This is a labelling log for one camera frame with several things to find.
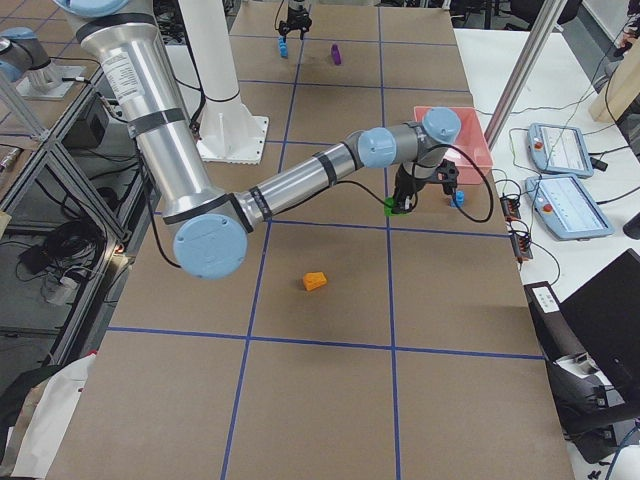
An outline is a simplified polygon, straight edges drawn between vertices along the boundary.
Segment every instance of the orange block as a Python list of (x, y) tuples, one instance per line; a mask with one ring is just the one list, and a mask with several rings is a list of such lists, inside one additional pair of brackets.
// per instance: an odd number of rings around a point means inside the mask
[(327, 277), (322, 272), (305, 273), (302, 277), (302, 283), (307, 292), (320, 288), (327, 284)]

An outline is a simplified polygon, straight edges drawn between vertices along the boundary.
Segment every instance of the black monitor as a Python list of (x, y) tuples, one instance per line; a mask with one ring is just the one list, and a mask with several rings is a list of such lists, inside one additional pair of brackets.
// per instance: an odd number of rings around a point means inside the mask
[(640, 255), (623, 252), (560, 310), (622, 398), (640, 400)]

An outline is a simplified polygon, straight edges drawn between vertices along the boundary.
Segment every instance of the white label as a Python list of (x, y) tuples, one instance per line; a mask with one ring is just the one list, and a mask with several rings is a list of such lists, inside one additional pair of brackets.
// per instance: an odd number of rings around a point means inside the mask
[(144, 88), (127, 52), (119, 53), (105, 60), (102, 63), (102, 68), (113, 93), (116, 94), (118, 103), (122, 104), (144, 95)]
[(538, 303), (542, 307), (542, 311), (544, 313), (560, 311), (560, 307), (558, 307), (556, 299), (553, 298), (551, 290), (549, 290), (547, 287), (534, 288), (533, 294), (536, 296), (536, 299), (538, 300)]

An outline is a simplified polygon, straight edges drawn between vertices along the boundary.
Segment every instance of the pink plastic container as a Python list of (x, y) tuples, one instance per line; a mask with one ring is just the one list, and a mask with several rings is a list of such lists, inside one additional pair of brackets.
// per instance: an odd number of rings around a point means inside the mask
[[(432, 107), (413, 107), (413, 116), (417, 122), (421, 122), (424, 115)], [(480, 171), (487, 175), (493, 167), (493, 159), (491, 158), (491, 152), (489, 146), (484, 139), (480, 122), (476, 111), (470, 107), (448, 107), (460, 117), (462, 122), (462, 129), (460, 135), (455, 142), (455, 146), (463, 150), (476, 162)], [(458, 183), (461, 185), (478, 185), (482, 183), (482, 178), (478, 175), (478, 172), (474, 170), (471, 164), (455, 150), (447, 150), (445, 158), (456, 164), (460, 175), (458, 176)]]

